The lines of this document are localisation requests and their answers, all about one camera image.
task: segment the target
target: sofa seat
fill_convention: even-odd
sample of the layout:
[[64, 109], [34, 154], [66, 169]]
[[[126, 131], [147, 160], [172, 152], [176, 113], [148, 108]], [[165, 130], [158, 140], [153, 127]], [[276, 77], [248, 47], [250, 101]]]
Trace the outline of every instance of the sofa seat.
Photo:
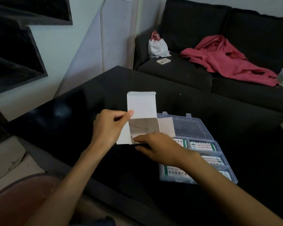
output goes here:
[[189, 62], [179, 53], [170, 54], [172, 56], [167, 57], [171, 60], [170, 63], [161, 65], [156, 61], [162, 57], [152, 58], [141, 65], [138, 71], [207, 92], [211, 91], [213, 77], [204, 67]]
[[212, 93], [283, 113], [283, 87], [215, 77]]

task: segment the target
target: hand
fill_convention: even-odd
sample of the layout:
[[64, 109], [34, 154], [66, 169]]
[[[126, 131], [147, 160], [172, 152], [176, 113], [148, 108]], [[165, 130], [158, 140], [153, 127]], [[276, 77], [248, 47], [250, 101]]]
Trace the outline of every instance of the hand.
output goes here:
[[107, 153], [109, 149], [116, 143], [125, 123], [130, 120], [134, 114], [133, 110], [128, 112], [113, 111], [104, 109], [97, 115], [93, 122], [93, 136], [91, 145], [104, 149]]
[[194, 152], [183, 148], [171, 137], [159, 132], [137, 136], [134, 138], [134, 141], [146, 142], [152, 148], [151, 150], [143, 146], [136, 146], [135, 149], [165, 166], [180, 167], [182, 159], [184, 159], [189, 152]]

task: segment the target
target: person's left hand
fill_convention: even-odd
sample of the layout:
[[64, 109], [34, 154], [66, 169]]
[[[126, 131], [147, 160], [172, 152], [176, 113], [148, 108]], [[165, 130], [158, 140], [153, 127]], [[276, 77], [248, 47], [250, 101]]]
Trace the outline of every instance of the person's left hand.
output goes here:
[[96, 146], [107, 153], [116, 143], [125, 123], [134, 114], [133, 110], [128, 112], [104, 109], [93, 122], [93, 136], [91, 146]]

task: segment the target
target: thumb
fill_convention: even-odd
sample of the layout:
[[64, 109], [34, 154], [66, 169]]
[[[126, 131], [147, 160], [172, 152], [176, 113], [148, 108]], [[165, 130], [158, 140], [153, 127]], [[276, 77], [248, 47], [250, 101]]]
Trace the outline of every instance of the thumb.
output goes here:
[[153, 151], [151, 151], [148, 148], [145, 148], [143, 146], [136, 146], [135, 149], [153, 160], [153, 156], [154, 156]]
[[121, 127], [123, 127], [125, 125], [125, 123], [127, 123], [130, 118], [133, 116], [134, 111], [133, 110], [129, 110], [128, 112], [126, 112], [123, 117], [118, 121], [119, 125]]

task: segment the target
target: person's right hand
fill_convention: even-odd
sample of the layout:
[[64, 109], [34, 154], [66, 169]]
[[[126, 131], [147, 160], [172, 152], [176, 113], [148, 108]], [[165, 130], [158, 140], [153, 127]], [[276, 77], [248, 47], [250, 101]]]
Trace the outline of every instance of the person's right hand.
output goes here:
[[135, 149], [165, 166], [180, 167], [182, 159], [194, 152], [183, 148], [171, 137], [159, 132], [137, 136], [134, 141], [146, 142], [152, 149], [143, 146], [136, 146]]

